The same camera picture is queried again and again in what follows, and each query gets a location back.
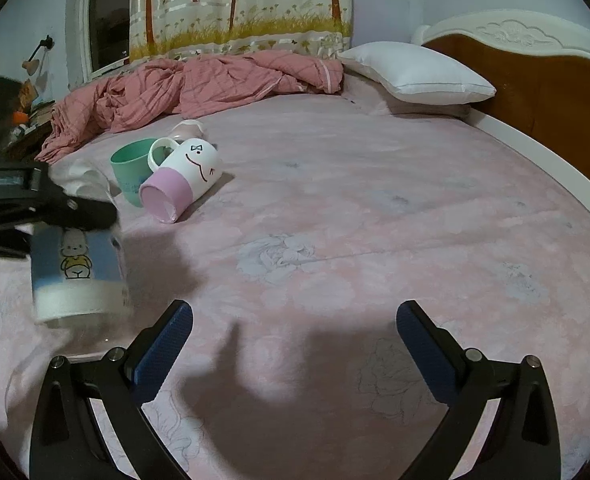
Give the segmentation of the dark window white frame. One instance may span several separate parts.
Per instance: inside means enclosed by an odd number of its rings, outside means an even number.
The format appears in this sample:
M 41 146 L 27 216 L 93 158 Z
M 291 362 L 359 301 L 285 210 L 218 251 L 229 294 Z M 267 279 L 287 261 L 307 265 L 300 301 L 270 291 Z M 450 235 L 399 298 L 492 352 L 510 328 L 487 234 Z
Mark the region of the dark window white frame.
M 80 0 L 85 81 L 129 63 L 130 0 Z

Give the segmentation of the cluttered wooden desk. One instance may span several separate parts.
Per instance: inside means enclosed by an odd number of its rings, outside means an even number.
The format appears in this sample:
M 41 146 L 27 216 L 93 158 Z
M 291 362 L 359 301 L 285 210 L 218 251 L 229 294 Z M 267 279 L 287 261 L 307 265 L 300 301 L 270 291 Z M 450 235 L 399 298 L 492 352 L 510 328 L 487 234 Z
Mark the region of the cluttered wooden desk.
M 42 150 L 52 132 L 51 118 L 54 101 L 39 104 L 30 114 L 29 122 L 20 125 L 4 152 L 8 162 L 31 162 Z

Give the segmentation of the orange round object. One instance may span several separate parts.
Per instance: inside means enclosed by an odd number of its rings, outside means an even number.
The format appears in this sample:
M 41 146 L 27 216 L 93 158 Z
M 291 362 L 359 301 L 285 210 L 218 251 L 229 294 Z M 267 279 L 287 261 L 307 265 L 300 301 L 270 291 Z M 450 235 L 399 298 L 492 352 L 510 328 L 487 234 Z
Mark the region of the orange round object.
M 24 112 L 15 112 L 12 115 L 12 122 L 15 126 L 28 124 L 29 116 Z

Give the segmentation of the pink checked quilt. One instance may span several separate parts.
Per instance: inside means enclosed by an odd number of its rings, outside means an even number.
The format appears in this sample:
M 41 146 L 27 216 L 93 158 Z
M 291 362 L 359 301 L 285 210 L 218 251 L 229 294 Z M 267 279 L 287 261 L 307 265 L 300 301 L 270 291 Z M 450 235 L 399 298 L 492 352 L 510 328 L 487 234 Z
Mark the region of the pink checked quilt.
M 54 164 L 103 132 L 142 128 L 163 115 L 196 119 L 273 94 L 335 94 L 344 69 L 335 58 L 283 50 L 158 58 L 132 73 L 87 84 L 53 107 L 52 132 L 36 156 Z

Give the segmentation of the patterned satin curtain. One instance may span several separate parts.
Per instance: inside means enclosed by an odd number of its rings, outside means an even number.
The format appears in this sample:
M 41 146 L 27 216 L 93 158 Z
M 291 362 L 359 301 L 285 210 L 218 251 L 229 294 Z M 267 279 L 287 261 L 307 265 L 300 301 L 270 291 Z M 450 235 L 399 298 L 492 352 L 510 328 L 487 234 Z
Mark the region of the patterned satin curtain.
M 353 0 L 131 0 L 129 58 L 348 49 Z

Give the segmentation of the wall mounted desk lamp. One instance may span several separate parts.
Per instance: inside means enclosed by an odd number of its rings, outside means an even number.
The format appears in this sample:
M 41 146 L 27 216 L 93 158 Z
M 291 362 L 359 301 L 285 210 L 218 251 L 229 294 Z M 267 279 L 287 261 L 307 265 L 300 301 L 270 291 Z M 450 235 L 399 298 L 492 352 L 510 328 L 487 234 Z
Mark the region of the wall mounted desk lamp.
M 22 62 L 22 68 L 24 71 L 29 75 L 32 76 L 38 69 L 40 65 L 40 61 L 37 58 L 38 53 L 41 50 L 50 51 L 54 47 L 54 39 L 50 35 L 46 35 L 43 39 L 40 40 L 37 47 L 34 48 L 32 55 Z

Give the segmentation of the green plastic cup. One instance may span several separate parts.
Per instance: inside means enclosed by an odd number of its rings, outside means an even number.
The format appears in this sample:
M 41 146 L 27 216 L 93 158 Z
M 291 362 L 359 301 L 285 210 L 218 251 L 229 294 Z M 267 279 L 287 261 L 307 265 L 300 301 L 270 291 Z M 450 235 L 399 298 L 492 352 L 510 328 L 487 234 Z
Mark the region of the green plastic cup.
M 141 207 L 138 190 L 142 183 L 153 174 L 147 163 L 147 155 L 155 142 L 154 138 L 128 143 L 110 156 L 109 162 L 124 198 L 133 206 Z

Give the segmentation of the glass cup blue white sleeve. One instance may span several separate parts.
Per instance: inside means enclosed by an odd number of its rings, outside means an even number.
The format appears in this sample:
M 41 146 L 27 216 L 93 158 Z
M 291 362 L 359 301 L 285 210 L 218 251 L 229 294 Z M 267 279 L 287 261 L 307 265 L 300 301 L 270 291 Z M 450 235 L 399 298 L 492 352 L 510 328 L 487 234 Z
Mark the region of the glass cup blue white sleeve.
M 131 314 L 118 223 L 103 230 L 36 224 L 30 270 L 40 324 L 107 323 Z

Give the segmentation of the white pillow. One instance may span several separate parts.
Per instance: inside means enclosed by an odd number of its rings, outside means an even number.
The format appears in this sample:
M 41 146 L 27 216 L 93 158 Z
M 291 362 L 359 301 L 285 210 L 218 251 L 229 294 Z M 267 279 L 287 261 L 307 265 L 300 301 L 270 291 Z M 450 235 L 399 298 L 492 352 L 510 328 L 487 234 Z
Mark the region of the white pillow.
M 338 59 L 403 102 L 462 105 L 486 101 L 496 94 L 495 86 L 468 66 L 406 42 L 369 42 L 340 53 Z

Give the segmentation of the white brown headboard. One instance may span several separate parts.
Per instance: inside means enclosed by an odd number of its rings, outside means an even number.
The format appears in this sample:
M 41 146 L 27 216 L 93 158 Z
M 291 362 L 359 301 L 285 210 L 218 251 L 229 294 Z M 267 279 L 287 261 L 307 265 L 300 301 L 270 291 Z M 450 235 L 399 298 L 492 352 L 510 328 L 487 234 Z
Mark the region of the white brown headboard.
M 534 162 L 590 212 L 590 29 L 524 10 L 421 25 L 412 41 L 496 88 L 468 122 Z

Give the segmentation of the white pink mug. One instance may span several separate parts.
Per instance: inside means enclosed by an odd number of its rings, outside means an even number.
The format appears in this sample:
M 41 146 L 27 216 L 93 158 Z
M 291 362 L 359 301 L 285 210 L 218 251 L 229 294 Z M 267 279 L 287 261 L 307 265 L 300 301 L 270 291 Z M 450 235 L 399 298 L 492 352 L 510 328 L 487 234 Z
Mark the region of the white pink mug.
M 144 209 L 161 223 L 175 223 L 222 175 L 213 144 L 192 138 L 178 143 L 160 138 L 147 154 L 152 174 L 138 189 Z

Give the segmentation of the pink floral bed sheet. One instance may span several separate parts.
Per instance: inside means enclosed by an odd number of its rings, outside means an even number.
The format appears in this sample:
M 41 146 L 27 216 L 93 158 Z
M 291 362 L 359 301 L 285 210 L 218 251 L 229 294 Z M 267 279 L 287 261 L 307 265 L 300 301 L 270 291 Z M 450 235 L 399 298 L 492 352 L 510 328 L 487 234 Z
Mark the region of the pink floral bed sheet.
M 145 407 L 196 479 L 395 479 L 444 415 L 395 330 L 421 304 L 463 347 L 534 354 L 562 474 L 590 457 L 590 212 L 452 117 L 271 96 L 204 120 L 213 192 L 162 224 L 116 197 L 135 327 L 188 301 Z

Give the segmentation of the pale pink cup behind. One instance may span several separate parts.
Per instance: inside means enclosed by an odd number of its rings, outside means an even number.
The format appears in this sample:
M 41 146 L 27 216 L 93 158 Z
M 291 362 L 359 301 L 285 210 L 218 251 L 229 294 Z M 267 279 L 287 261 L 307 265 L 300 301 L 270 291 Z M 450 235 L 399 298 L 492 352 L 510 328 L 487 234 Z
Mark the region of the pale pink cup behind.
M 183 143 L 190 139 L 206 139 L 206 127 L 197 119 L 184 119 L 168 133 L 170 139 Z

